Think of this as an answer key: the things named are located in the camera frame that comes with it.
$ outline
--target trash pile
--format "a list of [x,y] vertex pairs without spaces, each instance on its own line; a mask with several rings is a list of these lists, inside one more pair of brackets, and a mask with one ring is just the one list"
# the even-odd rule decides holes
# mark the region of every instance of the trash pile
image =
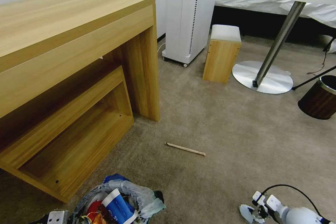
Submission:
[[165,209],[161,191],[135,185],[114,174],[92,189],[77,204],[68,224],[147,224]]

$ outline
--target bed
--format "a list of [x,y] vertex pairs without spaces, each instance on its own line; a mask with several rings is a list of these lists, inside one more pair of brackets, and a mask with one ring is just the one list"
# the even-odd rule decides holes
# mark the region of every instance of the bed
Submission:
[[[275,35],[292,4],[289,0],[216,0],[212,23],[237,25],[243,34]],[[336,6],[307,3],[292,34],[299,34],[303,27],[335,36]]]

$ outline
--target wooden desk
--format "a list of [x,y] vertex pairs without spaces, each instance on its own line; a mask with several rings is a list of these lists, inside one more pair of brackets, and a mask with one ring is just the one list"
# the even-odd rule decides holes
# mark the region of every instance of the wooden desk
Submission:
[[160,119],[155,0],[24,0],[0,20],[0,167],[66,202],[132,125],[127,101]]

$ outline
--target round metal table base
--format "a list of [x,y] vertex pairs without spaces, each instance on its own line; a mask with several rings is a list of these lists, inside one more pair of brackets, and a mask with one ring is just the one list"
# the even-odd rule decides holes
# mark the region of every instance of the round metal table base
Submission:
[[258,92],[280,94],[292,89],[293,80],[289,76],[289,73],[276,66],[269,68],[259,87],[253,87],[252,81],[256,79],[261,65],[262,62],[260,61],[243,61],[233,66],[232,74],[245,87]]

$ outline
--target desk drawer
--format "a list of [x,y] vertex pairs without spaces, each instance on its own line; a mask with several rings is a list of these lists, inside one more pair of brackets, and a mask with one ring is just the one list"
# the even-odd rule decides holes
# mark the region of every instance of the desk drawer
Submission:
[[0,118],[153,26],[153,10],[147,6],[1,72]]

